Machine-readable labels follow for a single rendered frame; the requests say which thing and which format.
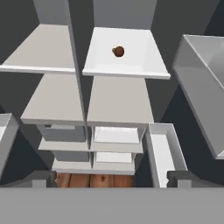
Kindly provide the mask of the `white fridge drawer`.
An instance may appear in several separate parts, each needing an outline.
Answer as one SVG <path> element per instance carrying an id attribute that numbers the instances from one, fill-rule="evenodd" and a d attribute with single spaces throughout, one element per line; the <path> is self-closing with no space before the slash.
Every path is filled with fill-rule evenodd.
<path id="1" fill-rule="evenodd" d="M 96 152 L 95 160 L 100 163 L 131 163 L 132 156 L 130 153 L 119 152 Z"/>
<path id="2" fill-rule="evenodd" d="M 139 144 L 137 128 L 94 127 L 94 141 L 97 143 Z"/>

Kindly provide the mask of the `dark grey fridge door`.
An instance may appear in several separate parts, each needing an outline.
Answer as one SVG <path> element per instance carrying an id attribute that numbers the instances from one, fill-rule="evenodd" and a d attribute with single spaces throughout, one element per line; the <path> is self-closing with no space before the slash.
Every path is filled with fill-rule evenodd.
<path id="1" fill-rule="evenodd" d="M 224 0 L 157 0 L 151 31 L 169 80 L 147 80 L 154 120 L 173 123 L 188 169 L 201 179 L 224 185 L 224 161 L 213 158 L 172 63 L 184 34 L 224 37 Z"/>

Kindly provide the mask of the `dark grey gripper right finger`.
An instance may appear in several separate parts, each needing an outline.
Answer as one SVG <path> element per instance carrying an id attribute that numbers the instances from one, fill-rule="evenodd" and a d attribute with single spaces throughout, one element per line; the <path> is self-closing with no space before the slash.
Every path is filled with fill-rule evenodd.
<path id="1" fill-rule="evenodd" d="M 190 171 L 168 171 L 168 187 L 174 188 L 222 188 L 213 182 L 198 178 Z"/>

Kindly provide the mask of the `pale grey freezer shelf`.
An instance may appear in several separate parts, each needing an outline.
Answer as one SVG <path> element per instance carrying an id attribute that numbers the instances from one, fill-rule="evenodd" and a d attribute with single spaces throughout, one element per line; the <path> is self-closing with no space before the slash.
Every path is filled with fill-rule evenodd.
<path id="1" fill-rule="evenodd" d="M 68 26 L 39 24 L 0 65 L 0 71 L 74 74 Z"/>
<path id="2" fill-rule="evenodd" d="M 84 125 L 75 75 L 44 74 L 21 120 L 26 124 Z"/>

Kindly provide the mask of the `brown chicken drumstick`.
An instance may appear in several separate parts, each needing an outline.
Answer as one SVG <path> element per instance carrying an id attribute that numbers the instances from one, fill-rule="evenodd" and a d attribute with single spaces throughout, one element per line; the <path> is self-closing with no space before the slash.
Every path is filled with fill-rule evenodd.
<path id="1" fill-rule="evenodd" d="M 124 55 L 124 48 L 122 46 L 116 46 L 112 49 L 112 53 L 117 57 L 121 58 Z"/>

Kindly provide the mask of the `grey freezer door bin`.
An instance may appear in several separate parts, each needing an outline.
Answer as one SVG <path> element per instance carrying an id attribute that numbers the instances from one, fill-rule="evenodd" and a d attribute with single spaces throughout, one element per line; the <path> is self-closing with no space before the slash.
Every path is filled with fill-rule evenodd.
<path id="1" fill-rule="evenodd" d="M 18 121 L 12 113 L 0 114 L 0 178 L 3 175 L 18 128 Z"/>

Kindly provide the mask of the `grey side-by-side fridge freezer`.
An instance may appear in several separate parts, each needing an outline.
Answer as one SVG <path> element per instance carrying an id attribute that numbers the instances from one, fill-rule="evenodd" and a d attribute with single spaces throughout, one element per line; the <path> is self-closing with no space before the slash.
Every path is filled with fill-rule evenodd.
<path id="1" fill-rule="evenodd" d="M 95 27 L 150 30 L 158 0 L 0 0 L 0 65 L 40 25 L 67 25 L 71 41 L 73 63 L 77 79 L 80 105 L 84 118 L 85 142 L 46 141 L 44 127 L 58 124 L 26 124 L 21 120 L 44 74 L 0 71 L 0 106 L 12 113 L 23 125 L 23 133 L 30 139 L 28 128 L 40 133 L 39 151 L 85 151 L 88 162 L 59 161 L 53 154 L 51 171 L 56 172 L 56 186 L 153 186 L 144 129 L 137 128 L 140 143 L 97 143 L 94 127 L 89 126 L 88 107 L 95 76 L 82 73 Z M 96 152 L 130 153 L 131 163 L 100 163 Z"/>

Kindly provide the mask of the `pale grey fridge shelf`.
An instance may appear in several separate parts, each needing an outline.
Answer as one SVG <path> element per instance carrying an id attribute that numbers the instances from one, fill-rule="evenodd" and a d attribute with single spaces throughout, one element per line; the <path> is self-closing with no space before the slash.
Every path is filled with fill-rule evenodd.
<path id="1" fill-rule="evenodd" d="M 87 113 L 89 126 L 144 129 L 153 122 L 145 79 L 94 77 Z"/>

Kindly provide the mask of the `grey freezer drawer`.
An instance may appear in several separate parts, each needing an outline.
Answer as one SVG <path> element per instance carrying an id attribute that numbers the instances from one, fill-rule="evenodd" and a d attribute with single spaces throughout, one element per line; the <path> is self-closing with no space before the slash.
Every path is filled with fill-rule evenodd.
<path id="1" fill-rule="evenodd" d="M 52 125 L 42 129 L 42 136 L 46 141 L 85 142 L 86 135 L 82 126 Z"/>
<path id="2" fill-rule="evenodd" d="M 88 162 L 89 154 L 85 151 L 59 151 L 56 150 L 54 156 L 59 161 L 67 162 Z"/>

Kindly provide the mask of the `white fridge shelf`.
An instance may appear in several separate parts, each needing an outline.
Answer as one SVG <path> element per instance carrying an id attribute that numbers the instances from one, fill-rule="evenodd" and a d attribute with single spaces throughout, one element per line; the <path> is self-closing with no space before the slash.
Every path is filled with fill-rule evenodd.
<path id="1" fill-rule="evenodd" d="M 117 58 L 112 49 L 124 48 Z M 82 73 L 86 76 L 130 76 L 169 80 L 161 53 L 150 30 L 95 27 Z"/>

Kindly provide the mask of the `narrow white fridge door bin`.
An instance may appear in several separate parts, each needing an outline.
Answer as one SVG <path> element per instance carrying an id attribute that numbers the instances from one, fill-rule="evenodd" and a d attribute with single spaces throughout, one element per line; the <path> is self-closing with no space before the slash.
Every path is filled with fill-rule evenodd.
<path id="1" fill-rule="evenodd" d="M 167 187 L 167 172 L 188 170 L 172 123 L 149 123 L 145 140 L 155 188 Z"/>

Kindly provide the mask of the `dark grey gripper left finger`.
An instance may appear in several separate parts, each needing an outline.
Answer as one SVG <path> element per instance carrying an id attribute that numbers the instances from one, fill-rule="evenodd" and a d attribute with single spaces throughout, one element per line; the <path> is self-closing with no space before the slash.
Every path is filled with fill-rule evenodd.
<path id="1" fill-rule="evenodd" d="M 27 177 L 2 185 L 2 188 L 49 188 L 56 186 L 56 172 L 55 171 L 34 171 Z"/>

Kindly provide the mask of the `large grey fridge door bin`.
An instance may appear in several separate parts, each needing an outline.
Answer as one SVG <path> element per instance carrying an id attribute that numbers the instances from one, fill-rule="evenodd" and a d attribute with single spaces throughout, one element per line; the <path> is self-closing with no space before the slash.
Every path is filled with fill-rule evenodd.
<path id="1" fill-rule="evenodd" d="M 173 70 L 215 159 L 224 159 L 224 37 L 185 34 Z"/>

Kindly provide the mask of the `dark grey freezer door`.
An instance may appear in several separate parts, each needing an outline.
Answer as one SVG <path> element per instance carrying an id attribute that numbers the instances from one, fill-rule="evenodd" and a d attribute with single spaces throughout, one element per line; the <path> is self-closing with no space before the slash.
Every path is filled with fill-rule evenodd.
<path id="1" fill-rule="evenodd" d="M 1 106 L 0 114 L 7 114 Z M 31 138 L 27 139 L 23 133 L 22 123 L 17 118 L 16 120 L 19 128 L 4 167 L 3 175 L 0 178 L 0 187 L 24 179 L 35 171 L 50 171 L 53 164 L 53 154 L 51 152 L 38 150 L 40 133 L 37 129 L 28 128 L 31 132 Z"/>

